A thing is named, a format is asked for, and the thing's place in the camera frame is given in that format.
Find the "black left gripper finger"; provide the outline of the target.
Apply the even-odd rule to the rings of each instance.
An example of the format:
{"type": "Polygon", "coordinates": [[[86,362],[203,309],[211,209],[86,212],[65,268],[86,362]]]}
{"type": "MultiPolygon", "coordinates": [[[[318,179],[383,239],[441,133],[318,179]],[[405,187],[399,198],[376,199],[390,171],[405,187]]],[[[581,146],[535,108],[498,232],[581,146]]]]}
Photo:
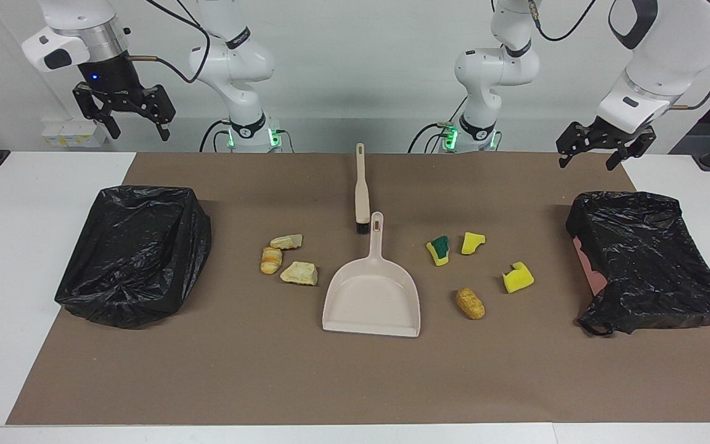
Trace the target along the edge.
{"type": "Polygon", "coordinates": [[[570,123],[564,129],[564,132],[556,140],[556,149],[558,154],[560,154],[560,159],[558,160],[560,168],[566,168],[575,155],[584,154],[592,150],[590,130],[589,126],[584,126],[580,123],[570,123]]]}
{"type": "Polygon", "coordinates": [[[606,161],[606,169],[613,171],[623,160],[642,157],[655,140],[656,132],[652,126],[640,130],[639,135],[631,142],[625,142],[619,139],[619,146],[617,146],[613,154],[611,154],[606,161]]]}

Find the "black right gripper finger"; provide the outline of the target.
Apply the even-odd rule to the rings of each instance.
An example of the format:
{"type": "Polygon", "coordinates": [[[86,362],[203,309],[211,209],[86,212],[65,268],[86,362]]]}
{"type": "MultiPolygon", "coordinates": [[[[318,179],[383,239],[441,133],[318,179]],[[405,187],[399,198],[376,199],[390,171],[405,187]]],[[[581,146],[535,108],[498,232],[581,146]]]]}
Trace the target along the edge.
{"type": "Polygon", "coordinates": [[[93,90],[87,83],[78,83],[73,88],[73,95],[85,118],[103,124],[112,139],[120,137],[120,127],[111,115],[112,99],[106,92],[93,90]]]}
{"type": "Polygon", "coordinates": [[[176,109],[163,85],[142,89],[140,115],[155,124],[162,141],[169,140],[169,124],[175,118],[176,109]]]}

